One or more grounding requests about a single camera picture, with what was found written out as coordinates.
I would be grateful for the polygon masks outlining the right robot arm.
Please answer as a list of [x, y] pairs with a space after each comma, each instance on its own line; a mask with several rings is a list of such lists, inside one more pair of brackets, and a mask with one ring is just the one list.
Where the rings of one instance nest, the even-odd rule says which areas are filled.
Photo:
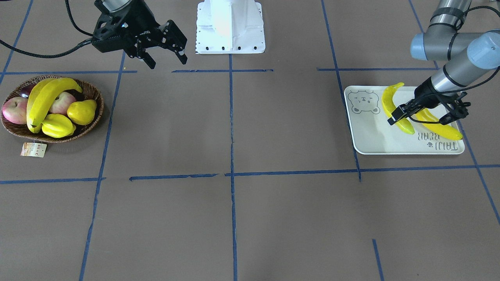
[[159, 24], [145, 1], [96, 0], [94, 4], [101, 15], [91, 44], [101, 53], [123, 50], [128, 57], [138, 58], [154, 69], [156, 62], [146, 50], [160, 47], [175, 53], [186, 64], [186, 36], [173, 20]]

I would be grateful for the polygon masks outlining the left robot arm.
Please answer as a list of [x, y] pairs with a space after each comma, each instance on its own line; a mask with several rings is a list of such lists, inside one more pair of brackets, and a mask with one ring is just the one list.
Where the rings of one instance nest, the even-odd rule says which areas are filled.
[[414, 98], [389, 110], [390, 125], [443, 105], [448, 111], [438, 123], [447, 125], [468, 115], [470, 103], [463, 102], [468, 89], [490, 71], [499, 72], [499, 30], [484, 33], [460, 33], [466, 16], [473, 8], [469, 0], [441, 0], [426, 32], [411, 42], [415, 59], [445, 61], [445, 65], [414, 91]]

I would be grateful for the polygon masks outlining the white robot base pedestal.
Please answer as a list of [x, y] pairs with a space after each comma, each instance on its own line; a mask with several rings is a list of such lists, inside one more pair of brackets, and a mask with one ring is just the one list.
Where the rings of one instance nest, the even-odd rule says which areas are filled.
[[261, 3], [204, 0], [198, 3], [195, 53], [259, 54], [266, 50]]

